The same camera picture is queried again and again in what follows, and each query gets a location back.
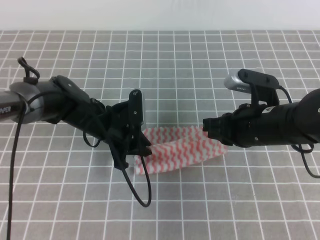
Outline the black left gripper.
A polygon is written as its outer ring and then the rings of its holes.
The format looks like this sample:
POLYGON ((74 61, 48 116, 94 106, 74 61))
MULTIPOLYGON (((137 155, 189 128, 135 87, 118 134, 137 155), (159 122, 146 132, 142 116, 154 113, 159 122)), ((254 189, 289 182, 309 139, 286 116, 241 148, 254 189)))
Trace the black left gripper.
POLYGON ((126 156, 150 156, 151 142, 138 126, 129 122, 128 100, 113 106, 91 99, 67 98, 62 120, 82 131, 84 142, 91 148, 100 142, 109 145, 114 167, 129 167, 126 156))

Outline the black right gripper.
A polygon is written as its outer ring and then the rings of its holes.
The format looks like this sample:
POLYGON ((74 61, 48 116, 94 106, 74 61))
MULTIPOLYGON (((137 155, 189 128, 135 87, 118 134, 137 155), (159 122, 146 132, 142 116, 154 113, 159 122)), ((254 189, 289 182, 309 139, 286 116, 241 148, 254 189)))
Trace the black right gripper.
POLYGON ((276 146, 277 124, 267 116, 273 108, 267 104, 244 103, 232 113, 203 119, 202 130, 207 132, 208 138, 226 146, 276 146))

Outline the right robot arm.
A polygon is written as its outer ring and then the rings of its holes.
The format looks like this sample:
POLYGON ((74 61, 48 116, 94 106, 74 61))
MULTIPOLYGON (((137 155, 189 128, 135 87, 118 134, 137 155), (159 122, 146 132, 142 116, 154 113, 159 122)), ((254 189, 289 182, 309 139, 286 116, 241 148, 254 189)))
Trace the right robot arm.
POLYGON ((320 142, 320 91, 276 106, 242 105, 232 113, 205 118, 202 130, 227 146, 304 145, 320 142))

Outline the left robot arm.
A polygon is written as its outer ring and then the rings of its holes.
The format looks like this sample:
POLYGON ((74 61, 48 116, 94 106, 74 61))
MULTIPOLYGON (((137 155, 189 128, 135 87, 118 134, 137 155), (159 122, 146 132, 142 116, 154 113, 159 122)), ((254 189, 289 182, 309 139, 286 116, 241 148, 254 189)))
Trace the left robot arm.
POLYGON ((129 93, 128 100, 113 106, 80 89, 69 78, 58 75, 49 81, 15 82, 0 94, 0 119, 19 120, 25 109, 23 124, 61 121, 109 145, 117 169, 128 167, 127 155, 147 157, 151 142, 144 129, 144 98, 139 89, 129 93))

